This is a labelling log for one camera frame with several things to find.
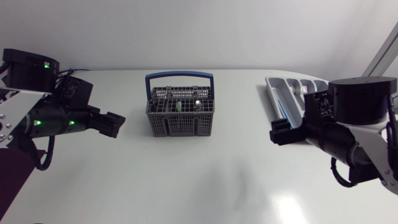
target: wire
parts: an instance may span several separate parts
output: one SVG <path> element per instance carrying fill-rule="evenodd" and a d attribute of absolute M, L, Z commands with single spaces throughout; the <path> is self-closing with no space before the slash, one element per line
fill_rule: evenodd
<path fill-rule="evenodd" d="M 63 74 L 63 73 L 65 73 L 65 72 L 70 72 L 70 71 L 75 72 L 75 71 L 90 71 L 90 70 L 89 70 L 89 69 L 84 69 L 84 68 L 69 68 L 69 69 L 66 69 L 66 70 L 64 70 L 64 71 L 57 72 L 57 75 Z"/>
<path fill-rule="evenodd" d="M 394 99 L 392 97 L 387 98 L 388 104 L 388 115 L 390 121 L 387 123 L 387 150 L 388 150 L 388 161 L 389 165 L 393 169 L 394 178 L 398 178 L 398 133 L 397 133 L 397 121 L 394 113 Z"/>
<path fill-rule="evenodd" d="M 30 150 L 30 156 L 33 159 L 33 162 L 38 170 L 46 170 L 49 168 L 52 160 L 52 153 L 54 150 L 54 144 L 55 144 L 55 136 L 49 136 L 49 146 L 47 148 L 46 152 L 46 157 L 44 159 L 43 164 L 41 163 L 41 159 L 39 156 L 39 153 L 36 148 Z"/>
<path fill-rule="evenodd" d="M 347 180 L 345 180 L 344 178 L 342 178 L 342 176 L 340 176 L 340 174 L 337 171 L 337 167 L 336 167 L 336 159 L 334 157 L 331 158 L 331 171 L 333 172 L 333 175 L 335 176 L 335 179 L 337 180 L 337 182 L 339 184 L 341 184 L 344 187 L 354 187 L 356 185 L 356 183 L 354 182 L 348 182 Z"/>

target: white tabletop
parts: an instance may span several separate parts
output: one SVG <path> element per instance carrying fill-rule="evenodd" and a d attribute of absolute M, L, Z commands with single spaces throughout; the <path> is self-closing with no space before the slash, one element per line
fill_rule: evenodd
<path fill-rule="evenodd" d="M 380 181 L 344 188 L 331 173 L 328 154 L 309 144 L 270 141 L 275 114 L 265 77 L 305 75 L 204 70 L 215 79 L 211 136 L 154 138 L 144 81 L 154 72 L 79 73 L 94 84 L 90 105 L 126 117 L 118 138 L 95 130 L 57 136 L 50 168 L 32 173 L 2 222 L 397 223 L 398 197 Z M 42 148 L 46 142 L 38 140 Z"/>

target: dish rack cutlery basket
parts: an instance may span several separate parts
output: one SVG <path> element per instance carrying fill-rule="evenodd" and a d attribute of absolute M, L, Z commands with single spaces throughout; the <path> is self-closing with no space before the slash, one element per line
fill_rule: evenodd
<path fill-rule="evenodd" d="M 189 76 L 210 79 L 210 86 L 150 88 L 154 78 Z M 146 114 L 155 137 L 210 136 L 215 110 L 213 75 L 203 72 L 159 72 L 146 75 Z"/>

